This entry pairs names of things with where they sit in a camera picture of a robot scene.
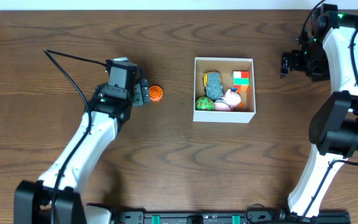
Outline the yellow grey toy truck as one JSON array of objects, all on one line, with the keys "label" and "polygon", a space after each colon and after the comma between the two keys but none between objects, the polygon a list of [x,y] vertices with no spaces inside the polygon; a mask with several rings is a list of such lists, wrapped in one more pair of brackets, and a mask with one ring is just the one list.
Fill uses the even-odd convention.
[{"label": "yellow grey toy truck", "polygon": [[223,96],[223,85],[219,72],[207,72],[203,76],[204,92],[212,100],[218,100]]}]

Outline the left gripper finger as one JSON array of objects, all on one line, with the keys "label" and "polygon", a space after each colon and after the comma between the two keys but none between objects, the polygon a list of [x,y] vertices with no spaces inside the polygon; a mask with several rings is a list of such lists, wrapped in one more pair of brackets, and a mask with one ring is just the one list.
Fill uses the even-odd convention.
[{"label": "left gripper finger", "polygon": [[133,107],[142,106],[144,104],[142,87],[137,83],[134,87],[134,99],[132,102]]},{"label": "left gripper finger", "polygon": [[146,79],[140,80],[140,91],[141,91],[143,103],[150,103],[149,84]]}]

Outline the orange round spinner toy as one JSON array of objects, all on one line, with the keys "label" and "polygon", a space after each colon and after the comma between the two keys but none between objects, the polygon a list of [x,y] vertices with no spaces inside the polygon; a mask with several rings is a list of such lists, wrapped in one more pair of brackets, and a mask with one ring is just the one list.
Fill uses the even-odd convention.
[{"label": "orange round spinner toy", "polygon": [[149,88],[150,100],[152,102],[159,102],[163,97],[163,89],[158,85],[153,85]]}]

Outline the green number ball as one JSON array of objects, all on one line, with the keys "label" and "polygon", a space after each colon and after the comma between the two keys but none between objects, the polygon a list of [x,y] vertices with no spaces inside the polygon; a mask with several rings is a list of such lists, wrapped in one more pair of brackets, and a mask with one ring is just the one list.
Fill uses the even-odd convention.
[{"label": "green number ball", "polygon": [[215,104],[211,98],[207,96],[201,96],[195,102],[195,109],[198,111],[214,111]]}]

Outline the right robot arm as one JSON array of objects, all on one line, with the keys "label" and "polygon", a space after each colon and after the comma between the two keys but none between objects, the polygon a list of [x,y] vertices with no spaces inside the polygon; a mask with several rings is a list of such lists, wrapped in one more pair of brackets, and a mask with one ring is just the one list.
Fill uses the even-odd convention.
[{"label": "right robot arm", "polygon": [[339,12],[320,1],[297,39],[300,50],[284,52],[280,76],[305,72],[314,82],[330,81],[331,94],[313,116],[308,136],[311,151],[301,178],[287,198],[288,219],[318,223],[321,201],[338,170],[358,166],[358,15]]}]

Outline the colourful puzzle cube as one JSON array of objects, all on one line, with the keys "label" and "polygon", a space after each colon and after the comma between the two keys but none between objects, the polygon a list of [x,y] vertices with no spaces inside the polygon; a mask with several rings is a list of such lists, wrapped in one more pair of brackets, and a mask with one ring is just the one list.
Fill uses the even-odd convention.
[{"label": "colourful puzzle cube", "polygon": [[250,84],[248,71],[233,71],[232,73],[232,91],[247,91]]}]

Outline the pink white duck toy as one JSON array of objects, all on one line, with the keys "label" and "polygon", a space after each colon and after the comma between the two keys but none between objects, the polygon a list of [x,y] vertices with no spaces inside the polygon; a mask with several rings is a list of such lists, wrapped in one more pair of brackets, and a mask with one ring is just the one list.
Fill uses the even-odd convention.
[{"label": "pink white duck toy", "polygon": [[241,104],[242,98],[240,94],[231,89],[228,89],[225,94],[214,102],[214,109],[216,111],[230,112]]}]

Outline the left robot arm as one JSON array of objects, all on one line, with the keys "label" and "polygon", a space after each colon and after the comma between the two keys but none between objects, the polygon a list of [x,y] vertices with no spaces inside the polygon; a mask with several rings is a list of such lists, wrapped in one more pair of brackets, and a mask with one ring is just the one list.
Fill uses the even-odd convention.
[{"label": "left robot arm", "polygon": [[107,60],[109,81],[95,88],[81,123],[53,165],[36,182],[23,180],[14,194],[14,223],[88,223],[93,215],[81,194],[104,150],[113,142],[135,106],[149,103],[144,70],[126,58]]}]

